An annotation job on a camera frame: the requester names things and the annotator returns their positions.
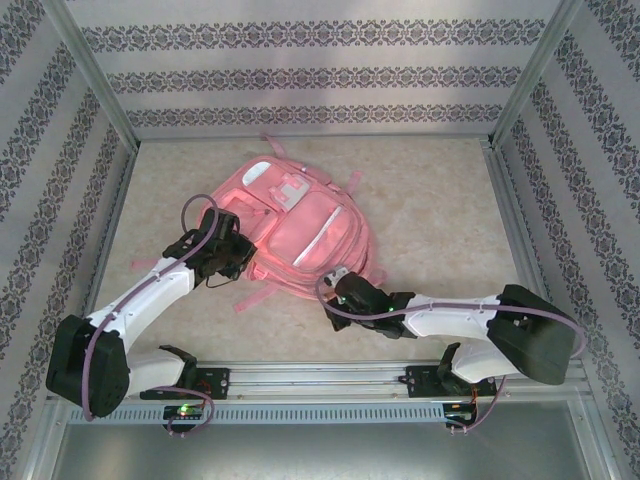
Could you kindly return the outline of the aluminium mounting rail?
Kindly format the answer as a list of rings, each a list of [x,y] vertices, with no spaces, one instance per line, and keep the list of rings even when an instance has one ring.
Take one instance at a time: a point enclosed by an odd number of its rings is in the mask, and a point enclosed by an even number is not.
[[[204,362],[205,368],[226,368],[228,404],[406,403],[416,383],[399,381],[409,361],[382,362]],[[572,361],[559,386],[549,386],[521,374],[510,375],[499,398],[538,402],[576,400],[592,395],[581,361]]]

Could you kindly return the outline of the pink school backpack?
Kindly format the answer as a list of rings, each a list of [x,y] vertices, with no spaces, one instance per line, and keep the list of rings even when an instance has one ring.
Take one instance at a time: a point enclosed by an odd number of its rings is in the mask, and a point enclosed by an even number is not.
[[[198,217],[200,225],[209,207],[234,213],[257,248],[241,277],[265,285],[235,311],[277,291],[312,299],[317,280],[341,266],[381,285],[386,273],[376,262],[374,236],[352,198],[360,172],[340,187],[326,172],[289,158],[275,139],[268,142],[273,155],[240,167],[206,198]]]

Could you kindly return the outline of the aluminium frame post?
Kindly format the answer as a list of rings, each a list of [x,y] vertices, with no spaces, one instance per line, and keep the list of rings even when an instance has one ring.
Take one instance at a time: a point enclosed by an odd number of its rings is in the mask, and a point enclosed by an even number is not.
[[[65,0],[40,1],[127,150],[137,153],[140,140]]]
[[[513,92],[499,116],[489,143],[493,149],[499,146],[512,128],[518,115],[544,70],[553,57],[553,52],[569,28],[583,0],[559,0],[557,8],[541,34],[528,63],[526,64]]]

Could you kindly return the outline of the aluminium side rail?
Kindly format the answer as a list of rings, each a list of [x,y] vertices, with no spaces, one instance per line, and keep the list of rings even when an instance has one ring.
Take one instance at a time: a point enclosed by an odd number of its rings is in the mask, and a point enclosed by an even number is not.
[[[508,169],[487,137],[482,137],[479,140],[479,145],[511,249],[518,279],[529,290],[568,314],[573,323],[581,328],[582,334],[576,340],[576,346],[579,347],[579,351],[573,356],[573,359],[579,359],[584,362],[589,358],[589,328],[592,320],[589,299],[585,295],[580,295],[578,299],[574,298],[571,289],[563,288],[563,291],[566,291],[563,293],[552,292],[552,288],[547,282],[546,270],[540,265],[536,254],[536,245],[531,239],[530,231],[527,227],[527,218],[521,211],[518,195],[513,188]]]
[[[107,210],[102,232],[98,238],[88,286],[80,306],[76,309],[76,313],[79,313],[81,318],[84,318],[86,314],[90,314],[95,308],[138,153],[139,148],[136,148],[129,154],[115,185],[112,201]]]

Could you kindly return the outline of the aluminium back rail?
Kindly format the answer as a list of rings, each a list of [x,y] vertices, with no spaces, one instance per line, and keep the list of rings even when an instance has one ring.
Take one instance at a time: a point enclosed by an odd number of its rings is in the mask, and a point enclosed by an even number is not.
[[[139,140],[139,144],[142,143],[180,143],[180,142],[218,142],[218,141],[266,141],[267,138],[273,138],[278,141],[292,141],[292,140],[302,140],[302,139],[338,139],[338,138],[347,138],[347,139],[356,139],[356,138],[366,138],[366,139],[386,139],[386,138],[425,138],[425,139],[433,139],[433,140],[479,140],[479,141],[488,141],[489,143],[492,140],[491,134],[470,134],[470,133],[453,133],[453,134],[443,134],[443,133],[292,133],[292,134],[284,134],[284,135],[275,135],[275,134],[257,134],[257,135],[227,135],[227,136],[187,136],[187,137],[150,137],[143,138]]]

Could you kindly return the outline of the grey metal panel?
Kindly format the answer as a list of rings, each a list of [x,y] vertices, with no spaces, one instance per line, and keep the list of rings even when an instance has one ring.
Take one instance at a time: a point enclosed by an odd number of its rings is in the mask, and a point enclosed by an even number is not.
[[[71,426],[52,480],[600,480],[568,430],[543,426],[221,425],[184,439],[157,426]]]

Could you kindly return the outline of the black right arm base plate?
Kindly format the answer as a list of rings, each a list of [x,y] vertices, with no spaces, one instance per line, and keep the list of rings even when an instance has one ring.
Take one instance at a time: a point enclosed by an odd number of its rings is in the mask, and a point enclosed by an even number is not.
[[[451,372],[449,366],[409,365],[397,378],[410,398],[490,397],[497,393],[494,382],[469,383]]]

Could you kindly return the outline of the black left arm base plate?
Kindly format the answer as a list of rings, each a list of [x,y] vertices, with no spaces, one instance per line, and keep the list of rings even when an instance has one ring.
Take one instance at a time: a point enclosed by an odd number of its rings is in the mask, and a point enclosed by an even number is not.
[[[158,388],[139,394],[142,400],[202,400],[196,392],[207,395],[212,400],[226,400],[230,383],[230,370],[227,368],[195,368],[186,376],[182,375],[176,388],[179,392]]]

